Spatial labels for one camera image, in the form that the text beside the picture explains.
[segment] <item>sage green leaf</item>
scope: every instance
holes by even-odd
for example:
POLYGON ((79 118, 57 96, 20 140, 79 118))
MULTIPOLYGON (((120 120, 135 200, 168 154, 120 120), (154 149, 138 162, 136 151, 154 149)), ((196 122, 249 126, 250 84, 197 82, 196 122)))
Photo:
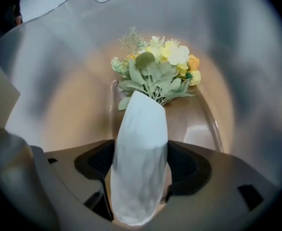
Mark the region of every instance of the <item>sage green leaf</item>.
POLYGON ((187 93, 189 93, 189 94, 191 94, 192 96, 194 96, 195 90, 187 90, 187 93))
POLYGON ((143 85, 144 79, 139 71, 139 69, 136 67, 136 62, 133 59, 130 59, 129 61, 129 75, 132 81, 135 81, 136 83, 143 85))
POLYGON ((120 103, 118 104, 118 109, 119 109, 119 110, 126 110, 130 98, 131 98, 131 97, 124 97, 124 98, 120 101, 120 103))
POLYGON ((167 95, 167 99, 174 99, 174 98, 185 98, 185 97, 192 97, 193 95, 189 93, 172 93, 170 95, 167 95))
POLYGON ((148 64, 155 62, 155 57, 150 52, 141 53, 136 58, 136 66, 138 68, 145 68, 148 64))
POLYGON ((123 90, 121 90, 121 93, 128 93, 128 94, 132 95, 134 91, 135 90, 125 90, 125 89, 123 89, 123 90))
POLYGON ((163 74, 170 74, 172 77, 177 75, 177 67, 171 65, 169 62, 163 62, 159 65, 159 68, 163 71, 163 74))
POLYGON ((128 80, 128 79, 130 80, 129 71, 128 71, 128 70, 125 71, 125 72, 123 73, 122 77, 123 77, 125 80, 128 80))
POLYGON ((156 86, 160 87, 161 89, 165 89, 165 88, 167 88, 168 85, 171 84, 172 78, 173 78, 173 76, 171 76, 171 75, 164 75, 155 84, 156 84, 156 86))
POLYGON ((176 78, 175 80, 173 80, 171 82, 170 85, 168 85, 166 88, 164 88, 161 91, 160 96, 166 97, 166 96, 174 93, 174 91, 176 91, 180 87, 180 83, 181 83, 181 79, 180 78, 176 78))
POLYGON ((154 63, 148 64, 146 66, 146 69, 147 69, 149 75, 152 76, 152 80, 153 80, 154 83, 159 81, 163 76, 162 69, 157 67, 156 64, 154 64, 154 63))
POLYGON ((141 91, 144 91, 144 88, 143 88, 142 85, 140 85, 137 82, 132 81, 132 80, 121 81, 118 85, 125 90, 141 90, 141 91))
POLYGON ((186 93, 188 89, 190 79, 186 79, 183 82, 181 82, 179 88, 177 89, 177 93, 186 93))
POLYGON ((140 73, 141 73, 143 76, 149 76, 149 72, 147 71, 146 68, 141 68, 141 69, 140 69, 140 73))

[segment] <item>white flower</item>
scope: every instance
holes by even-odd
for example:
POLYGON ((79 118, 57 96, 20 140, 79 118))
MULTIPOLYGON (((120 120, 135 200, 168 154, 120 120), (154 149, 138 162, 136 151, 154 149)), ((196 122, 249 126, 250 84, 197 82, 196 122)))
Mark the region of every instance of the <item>white flower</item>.
POLYGON ((189 60, 189 49, 186 46, 177 47, 173 42, 166 42, 161 48, 161 54, 168 59, 172 65, 184 64, 189 60))
POLYGON ((201 82, 201 73, 199 70, 191 71, 192 79, 189 81, 190 86, 199 85, 201 82))
POLYGON ((179 44, 180 44, 180 42, 179 41, 177 41, 176 39, 170 39, 170 41, 173 43, 173 44, 175 44, 177 47, 179 46, 179 44))
POLYGON ((161 54, 160 48, 161 45, 159 43, 159 37, 152 36, 152 39, 150 40, 150 46, 146 47, 145 51, 152 53, 155 58, 159 58, 161 54))

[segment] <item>artificial flower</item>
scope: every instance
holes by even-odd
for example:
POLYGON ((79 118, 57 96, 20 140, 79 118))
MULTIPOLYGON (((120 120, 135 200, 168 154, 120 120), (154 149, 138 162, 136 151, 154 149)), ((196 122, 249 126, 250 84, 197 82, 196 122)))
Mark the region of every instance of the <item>artificial flower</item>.
POLYGON ((199 65, 200 65, 200 59, 197 58, 196 56, 190 54, 189 55, 189 60, 188 60, 188 66, 190 67, 190 69, 192 71, 195 71, 198 69, 199 65))
POLYGON ((135 60, 136 57, 137 57, 137 56, 136 56, 134 53, 132 53, 132 54, 128 55, 127 57, 125 57, 125 60, 128 60, 128 59, 133 59, 133 60, 135 60))
POLYGON ((180 42, 179 41, 177 41, 176 39, 170 39, 170 41, 172 42, 172 43, 174 43, 177 47, 179 46, 179 44, 180 44, 180 42))
POLYGON ((190 71, 192 79, 189 81, 190 86, 196 86, 201 82, 201 73, 199 70, 190 71))
POLYGON ((160 57, 160 46, 157 45, 156 47, 154 46, 148 46, 145 49, 146 52, 150 52, 154 55, 154 57, 160 57))
POLYGON ((186 46, 177 47, 173 42, 166 42, 161 48, 161 54, 168 59, 172 65, 183 64, 189 60, 189 49, 186 46))
POLYGON ((156 47, 159 45, 159 37, 152 36, 152 39, 150 40, 150 46, 156 47))
POLYGON ((187 63, 178 64, 179 75, 185 76, 188 69, 187 63))
POLYGON ((164 57, 164 56, 161 56, 160 61, 161 61, 161 62, 167 62, 168 59, 167 59, 166 57, 164 57))

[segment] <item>orange flower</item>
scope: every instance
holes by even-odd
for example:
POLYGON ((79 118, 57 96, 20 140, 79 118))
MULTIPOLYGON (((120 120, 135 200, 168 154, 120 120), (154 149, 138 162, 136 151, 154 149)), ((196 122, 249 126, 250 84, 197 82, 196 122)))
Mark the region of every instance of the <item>orange flower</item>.
POLYGON ((130 54, 128 57, 132 58, 133 60, 136 59, 136 56, 134 54, 130 54))
POLYGON ((200 59, 197 58, 196 56, 190 54, 189 55, 189 60, 188 60, 187 64, 190 67, 191 71, 195 71, 195 70, 198 69, 198 67, 200 65, 200 59))

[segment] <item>yellow flower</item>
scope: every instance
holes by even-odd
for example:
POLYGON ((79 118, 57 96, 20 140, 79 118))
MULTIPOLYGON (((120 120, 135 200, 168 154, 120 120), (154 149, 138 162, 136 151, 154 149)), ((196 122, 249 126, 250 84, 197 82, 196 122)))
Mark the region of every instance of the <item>yellow flower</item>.
POLYGON ((137 57, 137 56, 132 53, 132 54, 128 55, 127 57, 125 57, 125 60, 128 60, 128 59, 133 59, 133 60, 135 60, 136 57, 137 57))
POLYGON ((165 47, 161 48, 161 54, 168 58, 172 65, 183 64, 189 60, 189 49, 186 46, 177 47, 173 42, 166 42, 165 47))
POLYGON ((160 56, 160 46, 159 45, 157 47, 148 46, 148 47, 146 47, 145 51, 152 53, 154 55, 154 57, 160 56))
POLYGON ((194 71, 190 71, 190 73, 192 74, 192 79, 189 82, 190 86, 196 86, 199 85, 201 82, 201 73, 199 70, 194 70, 194 71))
POLYGON ((160 49, 162 56, 168 58, 168 56, 171 55, 170 48, 172 49, 172 47, 174 46, 176 47, 176 45, 173 42, 170 42, 170 41, 166 42, 165 46, 161 47, 160 49))
POLYGON ((197 58, 196 56, 190 54, 189 55, 189 60, 188 60, 188 66, 190 67, 190 69, 192 71, 195 71, 198 69, 199 65, 200 65, 200 59, 197 58))
POLYGON ((188 69, 187 63, 178 64, 178 71, 180 76, 185 76, 187 69, 188 69))
POLYGON ((162 62, 167 62, 168 59, 167 59, 166 57, 162 56, 161 59, 160 59, 160 61, 162 61, 162 62))
POLYGON ((187 72, 186 69, 180 69, 180 68, 178 68, 178 71, 179 71, 179 75, 180 75, 180 76, 186 76, 186 72, 187 72))

